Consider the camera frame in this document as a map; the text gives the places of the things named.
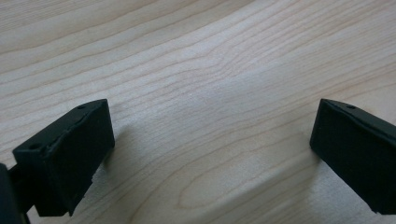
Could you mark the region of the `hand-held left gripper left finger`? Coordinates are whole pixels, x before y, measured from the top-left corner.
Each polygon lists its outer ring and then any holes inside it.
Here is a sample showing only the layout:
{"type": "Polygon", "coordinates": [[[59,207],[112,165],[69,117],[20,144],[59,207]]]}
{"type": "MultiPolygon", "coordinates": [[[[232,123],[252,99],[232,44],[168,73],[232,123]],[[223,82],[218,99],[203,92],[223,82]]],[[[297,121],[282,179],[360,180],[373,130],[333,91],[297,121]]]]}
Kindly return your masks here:
{"type": "Polygon", "coordinates": [[[79,105],[13,150],[42,217],[73,214],[115,146],[106,99],[79,105]]]}

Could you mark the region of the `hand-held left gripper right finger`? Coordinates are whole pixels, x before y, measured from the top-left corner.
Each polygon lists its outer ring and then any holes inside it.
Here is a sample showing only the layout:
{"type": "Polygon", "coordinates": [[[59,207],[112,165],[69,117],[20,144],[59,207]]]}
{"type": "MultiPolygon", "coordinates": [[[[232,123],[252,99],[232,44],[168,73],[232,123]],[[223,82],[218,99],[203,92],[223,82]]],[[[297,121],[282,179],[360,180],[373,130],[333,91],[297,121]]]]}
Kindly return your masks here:
{"type": "Polygon", "coordinates": [[[319,102],[311,149],[372,209],[396,215],[396,126],[354,105],[319,102]]]}

